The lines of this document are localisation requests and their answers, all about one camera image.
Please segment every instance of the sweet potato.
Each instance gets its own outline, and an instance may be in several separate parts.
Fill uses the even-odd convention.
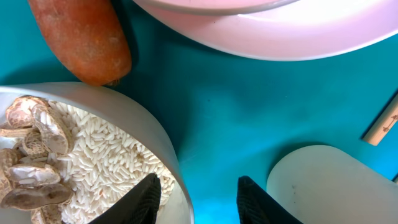
[[[28,2],[47,45],[81,81],[100,86],[131,70],[130,50],[110,0]]]

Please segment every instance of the wooden marker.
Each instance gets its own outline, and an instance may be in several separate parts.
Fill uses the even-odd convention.
[[[363,140],[377,146],[384,136],[398,121],[398,95],[391,101],[386,110],[380,115]]]

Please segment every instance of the teal tabletop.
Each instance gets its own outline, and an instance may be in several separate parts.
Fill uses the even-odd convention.
[[[332,58],[268,62],[205,47],[131,1],[122,6],[136,67],[116,90],[169,134],[196,223],[239,223],[238,177],[265,188],[273,165],[307,145],[397,174],[398,127],[378,147],[360,138],[398,88],[398,36]],[[26,0],[1,1],[0,28],[0,84],[78,81],[47,47]]]

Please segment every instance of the blue table surface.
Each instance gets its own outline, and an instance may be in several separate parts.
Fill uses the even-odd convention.
[[[197,223],[239,223],[238,177],[265,188],[273,165],[307,145],[335,146],[388,179],[397,174],[398,128],[378,147],[360,137],[397,90],[398,36],[332,58],[267,62],[210,49],[131,1],[123,6],[139,62],[116,90],[169,134]],[[1,1],[0,29],[0,84],[77,81],[47,47],[26,0]]]

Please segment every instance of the rice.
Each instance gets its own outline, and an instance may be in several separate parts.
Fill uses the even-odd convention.
[[[48,162],[57,167],[64,184],[74,191],[70,203],[61,205],[65,223],[88,223],[107,211],[146,175],[160,178],[160,208],[167,203],[175,179],[145,146],[113,124],[65,103],[49,101],[73,134],[71,153]]]

